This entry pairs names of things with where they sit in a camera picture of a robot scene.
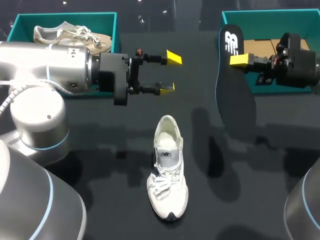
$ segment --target shoe insole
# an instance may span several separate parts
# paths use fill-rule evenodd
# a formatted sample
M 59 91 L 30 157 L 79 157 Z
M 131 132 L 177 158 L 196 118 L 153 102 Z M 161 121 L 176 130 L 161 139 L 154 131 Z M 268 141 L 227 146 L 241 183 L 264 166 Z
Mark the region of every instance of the shoe insole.
M 160 148 L 167 150 L 176 149 L 178 147 L 175 139 L 167 132 L 161 132 L 159 134 L 157 145 Z
M 241 29 L 237 25 L 224 25 L 219 31 L 218 47 L 215 99 L 221 120 L 231 137 L 251 141 L 256 137 L 255 98 L 247 85 L 245 71 L 230 66 L 231 55 L 244 54 Z

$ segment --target teal bin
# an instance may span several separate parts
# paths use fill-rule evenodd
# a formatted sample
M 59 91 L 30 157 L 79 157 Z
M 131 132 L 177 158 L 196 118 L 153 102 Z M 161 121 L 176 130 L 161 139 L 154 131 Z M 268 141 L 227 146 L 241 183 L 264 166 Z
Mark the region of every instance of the teal bin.
M 7 38 L 7 42 L 33 42 L 35 26 L 54 28 L 64 21 L 73 25 L 86 26 L 93 33 L 111 36 L 111 53 L 121 52 L 118 15 L 116 12 L 18 14 Z M 111 98 L 112 96 L 113 93 L 111 92 L 90 92 L 84 94 L 82 97 Z
M 238 25 L 244 40 L 280 39 L 284 33 L 299 34 L 309 49 L 320 53 L 320 11 L 318 9 L 284 9 L 223 11 L 221 25 Z M 248 73 L 246 79 L 254 94 L 309 93 L 311 89 L 278 86 L 256 86 L 258 73 Z

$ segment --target beige sneaker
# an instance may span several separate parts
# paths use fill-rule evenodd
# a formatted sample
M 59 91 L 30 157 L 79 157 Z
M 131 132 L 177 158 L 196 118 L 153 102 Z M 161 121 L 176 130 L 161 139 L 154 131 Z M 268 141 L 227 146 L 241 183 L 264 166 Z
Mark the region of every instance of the beige sneaker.
M 74 26 L 66 21 L 54 28 L 35 26 L 33 40 L 37 44 L 87 47 L 91 55 L 108 53 L 112 47 L 110 36 L 91 33 L 86 26 Z

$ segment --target shoelace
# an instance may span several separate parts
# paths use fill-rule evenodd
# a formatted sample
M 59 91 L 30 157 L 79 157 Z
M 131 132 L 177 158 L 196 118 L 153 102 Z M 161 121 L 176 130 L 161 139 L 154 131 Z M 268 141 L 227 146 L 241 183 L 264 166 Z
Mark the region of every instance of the shoelace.
M 100 45 L 100 37 L 98 37 L 97 35 L 94 35 L 91 33 L 91 30 L 89 28 L 87 28 L 86 26 L 80 26 L 75 35 L 73 35 L 74 38 L 84 38 L 86 41 L 88 39 L 92 39 L 93 44 L 95 46 L 99 46 Z
M 178 170 L 180 169 L 181 163 L 181 160 L 179 160 L 177 166 L 170 168 L 160 167 L 158 163 L 154 165 L 158 169 L 160 176 L 152 174 L 153 184 L 151 184 L 149 187 L 154 188 L 156 196 L 159 196 L 164 191 L 167 191 L 173 184 L 180 182 Z

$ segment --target new balance logo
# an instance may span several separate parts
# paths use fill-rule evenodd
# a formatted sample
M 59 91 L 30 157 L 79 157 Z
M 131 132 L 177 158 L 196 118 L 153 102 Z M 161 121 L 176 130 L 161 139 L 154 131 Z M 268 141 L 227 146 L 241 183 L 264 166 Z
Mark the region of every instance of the new balance logo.
M 163 152 L 160 153 L 160 157 L 161 158 L 171 158 L 171 152 L 163 151 Z
M 169 156 L 169 153 L 168 152 L 162 152 L 161 153 L 161 157 L 168 157 Z
M 225 32 L 225 50 L 227 50 L 232 55 L 238 55 L 238 38 L 235 34 L 230 32 Z

